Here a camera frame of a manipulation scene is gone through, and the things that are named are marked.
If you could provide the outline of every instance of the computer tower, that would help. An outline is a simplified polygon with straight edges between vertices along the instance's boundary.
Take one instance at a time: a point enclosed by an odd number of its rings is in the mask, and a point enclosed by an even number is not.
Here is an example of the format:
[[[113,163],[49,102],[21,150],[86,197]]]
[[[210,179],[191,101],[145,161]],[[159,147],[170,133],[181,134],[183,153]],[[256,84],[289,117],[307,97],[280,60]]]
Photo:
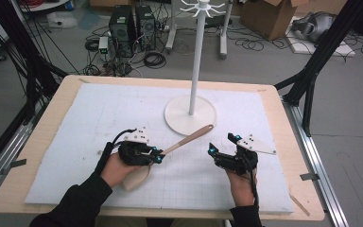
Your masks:
[[[142,50],[154,50],[156,47],[155,17],[150,6],[135,6],[137,39]]]
[[[136,40],[132,7],[130,5],[114,6],[109,29],[112,35],[115,56],[131,58]]]

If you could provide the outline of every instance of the wooden spatula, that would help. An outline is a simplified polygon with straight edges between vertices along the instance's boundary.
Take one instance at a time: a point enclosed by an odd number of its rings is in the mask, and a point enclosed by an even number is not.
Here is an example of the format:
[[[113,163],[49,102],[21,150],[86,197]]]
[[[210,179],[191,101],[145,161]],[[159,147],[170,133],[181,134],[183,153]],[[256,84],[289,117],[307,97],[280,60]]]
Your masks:
[[[207,125],[202,127],[201,129],[193,132],[192,134],[188,135],[184,139],[182,139],[179,143],[173,145],[170,148],[167,148],[162,152],[162,154],[168,154],[169,152],[173,151],[176,148],[179,148],[200,136],[206,134],[207,132],[211,131],[214,128],[214,125]],[[126,179],[122,182],[123,187],[125,190],[130,191],[136,186],[140,185],[149,175],[149,171],[151,170],[151,166],[142,166],[141,168],[135,170],[131,174],[129,174]]]

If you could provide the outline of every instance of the concrete floor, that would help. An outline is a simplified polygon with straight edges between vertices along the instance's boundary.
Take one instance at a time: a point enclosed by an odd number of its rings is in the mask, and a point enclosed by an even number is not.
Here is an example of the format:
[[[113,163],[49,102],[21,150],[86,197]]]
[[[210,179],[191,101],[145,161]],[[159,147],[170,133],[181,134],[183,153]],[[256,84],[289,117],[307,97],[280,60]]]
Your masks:
[[[100,17],[89,9],[73,11],[78,26],[53,30],[55,43],[77,69],[86,64],[85,37],[105,26],[108,17]],[[180,26],[194,26],[189,17],[178,18]],[[231,29],[241,28],[233,18]],[[161,69],[139,68],[129,77],[150,79],[191,79],[195,32],[178,31],[174,49],[165,54],[166,66]],[[262,51],[252,51],[228,40],[228,56],[218,56],[217,34],[206,34],[200,65],[200,80],[239,83],[276,84],[300,72],[309,55],[293,54],[290,48],[279,49],[262,42]],[[43,36],[51,60],[59,68],[73,68],[55,46]],[[315,88],[311,132],[320,158],[350,226],[363,226],[363,54],[355,51],[347,61],[333,57],[320,72]],[[23,107],[26,100],[11,61],[0,61],[0,134]],[[1,215],[0,226],[26,226],[33,216]],[[266,226],[332,226],[329,218],[322,222],[264,221]]]

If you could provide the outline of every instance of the wooden table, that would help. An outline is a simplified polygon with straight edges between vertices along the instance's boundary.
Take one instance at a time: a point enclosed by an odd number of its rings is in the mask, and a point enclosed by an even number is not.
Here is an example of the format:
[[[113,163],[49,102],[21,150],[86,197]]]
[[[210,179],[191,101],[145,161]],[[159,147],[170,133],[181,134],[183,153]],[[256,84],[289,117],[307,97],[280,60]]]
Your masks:
[[[24,201],[34,181],[44,153],[48,150],[62,119],[65,117],[78,93],[78,88],[83,83],[191,88],[191,81],[188,80],[87,76],[66,77],[18,157],[18,160],[26,159],[26,165],[13,168],[0,187],[0,213],[40,214],[53,209],[54,206],[52,205],[26,204]],[[303,181],[300,177],[301,174],[307,173],[308,170],[276,89],[271,85],[204,81],[199,82],[199,89],[251,92],[258,93],[262,98],[272,137],[286,177],[290,198],[293,201],[294,213],[288,215],[260,214],[261,219],[324,219],[324,212],[313,183],[311,181]],[[162,218],[232,218],[232,215],[227,210],[214,212],[110,207],[103,207],[100,215]]]

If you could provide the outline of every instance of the hand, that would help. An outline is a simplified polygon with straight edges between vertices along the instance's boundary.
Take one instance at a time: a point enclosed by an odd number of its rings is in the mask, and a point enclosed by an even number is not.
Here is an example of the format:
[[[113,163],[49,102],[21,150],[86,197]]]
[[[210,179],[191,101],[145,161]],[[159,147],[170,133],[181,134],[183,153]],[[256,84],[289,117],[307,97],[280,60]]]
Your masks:
[[[119,153],[112,154],[104,169],[101,172],[101,178],[110,186],[123,182],[126,176],[132,171],[140,168],[140,166],[128,166],[120,159]]]
[[[252,194],[251,184],[247,176],[238,176],[229,170],[226,170],[226,174],[231,183],[231,192],[235,206],[254,205],[254,195]]]

